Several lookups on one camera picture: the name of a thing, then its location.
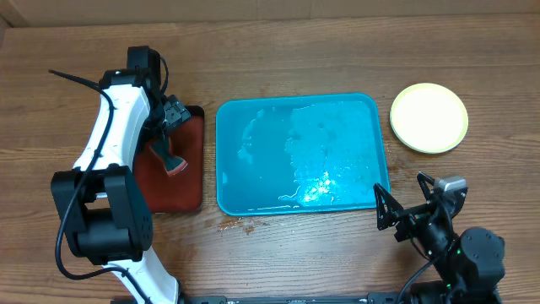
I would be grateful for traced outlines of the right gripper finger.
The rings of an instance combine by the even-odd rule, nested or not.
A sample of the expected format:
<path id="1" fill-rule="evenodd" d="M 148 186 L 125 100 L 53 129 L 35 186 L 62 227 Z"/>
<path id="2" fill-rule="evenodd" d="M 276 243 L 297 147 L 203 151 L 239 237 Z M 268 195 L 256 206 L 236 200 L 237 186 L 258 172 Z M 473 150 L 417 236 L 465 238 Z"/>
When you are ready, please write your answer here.
<path id="1" fill-rule="evenodd" d="M 376 204 L 376 221 L 379 231 L 394 226 L 399 220 L 403 206 L 380 184 L 373 186 Z"/>
<path id="2" fill-rule="evenodd" d="M 417 181 L 426 201 L 430 201 L 434 195 L 435 179 L 432 176 L 420 171 L 417 175 Z"/>

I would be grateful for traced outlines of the round orange green sponge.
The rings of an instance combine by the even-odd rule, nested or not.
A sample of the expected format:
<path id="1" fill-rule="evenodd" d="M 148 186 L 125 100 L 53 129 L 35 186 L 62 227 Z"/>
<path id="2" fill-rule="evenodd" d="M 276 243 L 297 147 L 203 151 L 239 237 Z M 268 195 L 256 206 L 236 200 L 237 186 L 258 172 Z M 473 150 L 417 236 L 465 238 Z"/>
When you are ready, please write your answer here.
<path id="1" fill-rule="evenodd" d="M 150 149 L 153 154 L 160 160 L 168 176 L 174 176 L 178 174 L 179 172 L 183 171 L 188 165 L 186 160 L 173 153 L 170 138 L 161 138 L 155 140 L 150 145 Z"/>

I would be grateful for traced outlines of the green plate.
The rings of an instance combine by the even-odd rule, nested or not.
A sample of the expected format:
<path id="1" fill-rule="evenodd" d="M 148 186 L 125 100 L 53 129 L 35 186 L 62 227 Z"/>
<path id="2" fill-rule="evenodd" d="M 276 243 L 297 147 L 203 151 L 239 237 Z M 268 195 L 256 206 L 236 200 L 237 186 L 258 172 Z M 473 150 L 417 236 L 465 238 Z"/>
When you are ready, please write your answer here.
<path id="1" fill-rule="evenodd" d="M 420 83 L 402 90 L 389 112 L 392 131 L 410 149 L 441 154 L 466 136 L 467 109 L 460 97 L 440 84 Z"/>

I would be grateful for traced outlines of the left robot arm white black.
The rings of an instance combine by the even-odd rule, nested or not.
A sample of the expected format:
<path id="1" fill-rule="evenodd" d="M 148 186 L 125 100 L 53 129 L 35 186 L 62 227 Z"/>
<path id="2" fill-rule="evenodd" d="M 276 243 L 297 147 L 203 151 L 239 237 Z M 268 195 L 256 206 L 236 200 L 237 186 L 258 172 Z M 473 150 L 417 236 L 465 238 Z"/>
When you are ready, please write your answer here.
<path id="1" fill-rule="evenodd" d="M 113 273 L 136 303 L 186 303 L 152 247 L 152 215 L 132 173 L 145 123 L 165 122 L 159 81 L 147 69 L 110 70 L 97 83 L 67 79 L 97 91 L 100 109 L 73 168 L 51 179 L 58 270 L 71 280 Z"/>

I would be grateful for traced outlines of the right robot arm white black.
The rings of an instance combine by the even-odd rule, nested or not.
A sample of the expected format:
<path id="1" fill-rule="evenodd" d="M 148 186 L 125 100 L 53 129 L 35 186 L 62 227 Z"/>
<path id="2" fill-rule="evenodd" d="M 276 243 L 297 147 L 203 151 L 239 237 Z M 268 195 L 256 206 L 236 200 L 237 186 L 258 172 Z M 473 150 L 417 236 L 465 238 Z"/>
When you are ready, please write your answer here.
<path id="1" fill-rule="evenodd" d="M 433 178 L 423 172 L 417 181 L 425 203 L 404 208 L 381 184 L 373 186 L 377 228 L 396 229 L 397 242 L 409 241 L 427 263 L 417 270 L 394 303 L 500 303 L 497 284 L 505 276 L 505 241 L 492 231 L 472 227 L 461 235 L 453 218 L 468 192 L 461 176 Z"/>

